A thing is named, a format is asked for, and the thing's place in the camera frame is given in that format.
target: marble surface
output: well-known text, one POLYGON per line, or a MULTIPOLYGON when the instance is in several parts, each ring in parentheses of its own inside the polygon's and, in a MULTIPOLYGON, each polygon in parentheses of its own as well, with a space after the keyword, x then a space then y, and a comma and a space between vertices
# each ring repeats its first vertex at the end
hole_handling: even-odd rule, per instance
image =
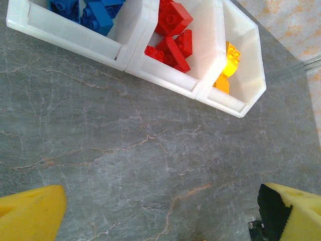
POLYGON ((64 185, 57 240, 249 240, 261 183, 321 194, 306 74, 261 26, 267 92, 238 119, 9 29, 7 4, 0 196, 64 185))

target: lego brick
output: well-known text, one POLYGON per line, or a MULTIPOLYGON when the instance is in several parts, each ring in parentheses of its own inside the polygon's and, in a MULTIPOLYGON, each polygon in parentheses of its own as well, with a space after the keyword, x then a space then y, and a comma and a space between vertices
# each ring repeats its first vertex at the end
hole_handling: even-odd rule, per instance
POLYGON ((146 49, 145 49, 145 55, 153 58, 153 59, 156 59, 160 62, 164 62, 164 52, 163 51, 160 51, 160 50, 157 50, 156 48, 154 48, 153 46, 147 46, 146 49))
POLYGON ((71 14, 72 8, 76 5, 78 0, 50 0, 59 11, 66 14, 71 14))
POLYGON ((114 25, 102 2, 89 2, 83 10, 81 25, 107 36, 114 25))
POLYGON ((69 13, 65 13, 61 10, 59 10, 55 4, 49 2, 49 10, 59 14, 60 16, 63 16, 64 18, 67 18, 69 20, 72 20, 76 23, 80 23, 79 15, 80 15, 80 10, 79 10, 79 1, 76 2, 76 4, 71 8, 71 11, 69 13))
POLYGON ((226 94, 230 94, 230 82, 224 74, 220 74, 213 87, 219 89, 220 91, 226 94))
POLYGON ((222 72, 224 75, 226 75, 227 77, 231 77, 236 72, 240 63, 240 56, 241 53, 237 51, 235 46, 226 41, 227 64, 222 72))
POLYGON ((173 2, 173 0, 160 0, 159 1, 159 13, 161 13, 164 9, 165 9, 165 7, 166 7, 166 5, 168 4, 168 3, 172 3, 173 2))
POLYGON ((123 5, 122 0, 101 0, 109 16, 114 19, 123 5))
POLYGON ((192 21, 192 16, 182 4, 171 2, 160 13, 155 32, 164 37, 179 35, 192 21))
POLYGON ((183 73, 191 70, 183 54, 171 36, 166 36, 157 46, 157 50, 164 49, 164 64, 183 73))
POLYGON ((175 43, 177 44, 184 58, 190 57, 193 54, 192 30, 186 29, 175 39, 175 43))

